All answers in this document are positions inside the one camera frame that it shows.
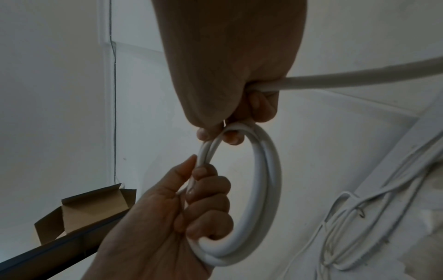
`finger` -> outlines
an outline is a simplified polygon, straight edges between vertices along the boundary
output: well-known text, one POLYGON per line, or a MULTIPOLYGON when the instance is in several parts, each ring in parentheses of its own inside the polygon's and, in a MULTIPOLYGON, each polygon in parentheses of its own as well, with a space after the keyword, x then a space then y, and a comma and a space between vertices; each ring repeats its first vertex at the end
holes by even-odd
POLYGON ((238 131, 228 131, 223 134, 223 141, 233 146, 242 144, 244 140, 245 136, 238 131))
POLYGON ((248 94, 254 121, 267 122, 275 117, 277 114, 278 96, 278 92, 267 94, 266 96, 259 91, 253 91, 248 94))
POLYGON ((228 194, 231 190, 231 182, 223 176, 212 176, 202 178, 197 181, 187 194, 186 201, 191 204, 206 197, 211 197, 218 193, 228 194))
POLYGON ((209 163, 197 167, 192 171, 192 177, 196 181, 199 181, 200 179, 205 177, 211 177, 217 175, 218 175, 217 169, 212 164, 209 163))
POLYGON ((174 229, 177 232, 184 232, 186 227, 198 219, 204 213, 210 210, 217 210, 221 212, 229 212, 229 199, 224 194, 216 194, 211 197, 196 201, 189 205, 181 212, 174 221, 174 229))
POLYGON ((217 240, 227 236, 233 228, 234 221, 228 213, 210 210, 188 226, 186 235, 191 239, 210 237, 217 240))
POLYGON ((217 137, 223 130, 223 123, 210 128, 199 128, 197 130, 197 138, 201 141, 212 140, 217 137))
POLYGON ((170 191, 172 195, 191 177, 197 161, 196 155, 191 155, 187 160, 171 168, 168 173, 155 185, 157 190, 170 191))

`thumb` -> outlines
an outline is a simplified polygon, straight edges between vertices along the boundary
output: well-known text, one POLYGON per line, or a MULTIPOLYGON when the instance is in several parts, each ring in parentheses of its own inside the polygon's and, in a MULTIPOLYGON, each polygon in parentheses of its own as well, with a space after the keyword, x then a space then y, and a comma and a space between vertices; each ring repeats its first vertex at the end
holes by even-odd
POLYGON ((180 187, 191 177, 197 161, 196 155, 171 168, 168 173, 156 184, 156 188, 171 191, 175 194, 180 187))

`thin black wire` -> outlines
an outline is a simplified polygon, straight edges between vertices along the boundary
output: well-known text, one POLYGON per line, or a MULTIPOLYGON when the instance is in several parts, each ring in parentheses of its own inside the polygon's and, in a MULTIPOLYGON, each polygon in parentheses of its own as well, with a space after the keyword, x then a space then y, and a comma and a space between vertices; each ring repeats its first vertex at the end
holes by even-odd
POLYGON ((114 55, 114 184, 117 183, 117 59, 112 41, 112 0, 109 0, 109 41, 114 55))

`hand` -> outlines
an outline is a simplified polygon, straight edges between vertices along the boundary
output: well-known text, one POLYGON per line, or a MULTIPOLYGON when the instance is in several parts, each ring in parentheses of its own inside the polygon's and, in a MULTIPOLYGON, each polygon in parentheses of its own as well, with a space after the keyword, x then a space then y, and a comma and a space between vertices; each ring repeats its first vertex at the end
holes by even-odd
POLYGON ((172 168, 109 232, 83 280, 205 280, 213 267, 192 252, 186 236, 225 237, 233 228, 230 183, 212 165, 193 170, 196 156, 172 168), (178 192, 193 176, 192 192, 178 192), (189 203, 183 209, 184 201, 189 203))
MULTIPOLYGON (((266 122, 278 92, 245 92, 257 81, 285 77, 299 49, 306 0, 153 0, 177 96, 200 140, 228 123, 266 122)), ((224 140, 240 144, 229 132, 224 140)))

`box flap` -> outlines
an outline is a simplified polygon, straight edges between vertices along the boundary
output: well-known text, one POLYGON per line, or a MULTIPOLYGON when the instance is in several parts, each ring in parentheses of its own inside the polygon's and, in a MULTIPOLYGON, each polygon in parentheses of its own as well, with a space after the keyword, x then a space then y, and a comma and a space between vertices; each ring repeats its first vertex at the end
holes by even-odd
POLYGON ((128 205, 129 208, 131 208, 132 206, 134 206, 135 204, 135 198, 137 195, 137 190, 133 190, 133 189, 120 189, 121 194, 123 195, 123 197, 125 198, 126 204, 128 205))
POLYGON ((44 216, 34 224, 40 244, 46 244, 63 233, 63 215, 61 207, 44 216))
POLYGON ((64 199, 61 208, 66 234, 128 210, 119 186, 64 199))
POLYGON ((67 198, 64 198, 64 199, 61 200, 61 204, 65 205, 66 203, 71 203, 71 202, 74 202, 74 201, 76 201, 78 199, 83 199, 85 197, 93 196, 93 195, 96 195, 96 194, 99 194, 99 193, 102 193, 102 192, 111 191, 111 190, 118 190, 120 188, 120 185, 121 184, 116 184, 116 185, 112 185, 112 186, 109 186, 109 187, 104 187, 104 188, 101 188, 101 189, 97 189, 97 190, 93 190, 93 191, 88 191, 88 192, 85 192, 85 193, 82 193, 82 194, 79 194, 79 195, 76 195, 76 196, 67 197, 67 198))

